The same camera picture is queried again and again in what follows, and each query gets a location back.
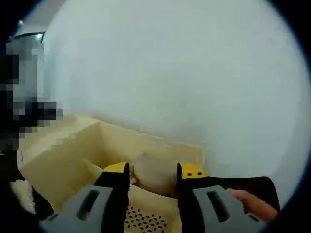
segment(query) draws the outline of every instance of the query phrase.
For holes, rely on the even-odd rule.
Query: human hand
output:
[[[270,221],[277,216],[276,209],[245,190],[229,188],[228,192],[243,203],[246,213],[252,213],[264,222]]]

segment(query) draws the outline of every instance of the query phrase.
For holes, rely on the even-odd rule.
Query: hole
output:
[[[219,222],[225,222],[229,219],[230,215],[228,210],[226,209],[224,203],[220,199],[218,193],[215,191],[211,191],[207,193],[210,201],[212,202],[212,205],[214,207],[214,210],[216,212],[217,218]]]
[[[57,216],[58,214],[52,215],[52,217],[49,218],[49,221],[53,221]]]
[[[249,215],[249,217],[250,217],[251,219],[253,219],[255,222],[259,222],[259,220],[258,220],[257,218],[255,218],[254,216]]]
[[[99,195],[99,191],[97,190],[91,190],[89,192],[89,194],[86,196],[86,198],[84,199],[78,213],[77,213],[77,217],[82,220],[82,221],[86,221],[89,213],[91,212],[91,209],[94,205],[94,202],[96,200],[96,198]]]

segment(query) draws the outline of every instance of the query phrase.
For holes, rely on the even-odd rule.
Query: gray plastic part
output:
[[[80,210],[80,207],[84,203],[86,197],[92,190],[98,191],[98,196],[96,197],[96,200],[86,220],[81,220],[78,218],[78,212]],[[56,217],[51,216],[50,218],[42,221],[40,225],[47,232],[57,232],[57,233],[101,232],[103,213],[112,190],[113,190],[112,188],[88,185],[82,188],[78,195],[74,196],[64,204],[63,210],[59,215],[57,215]]]
[[[208,193],[217,193],[218,200],[228,213],[228,218],[220,222]],[[245,214],[243,204],[220,186],[193,190],[202,211],[205,232],[257,232],[264,223],[253,214]]]

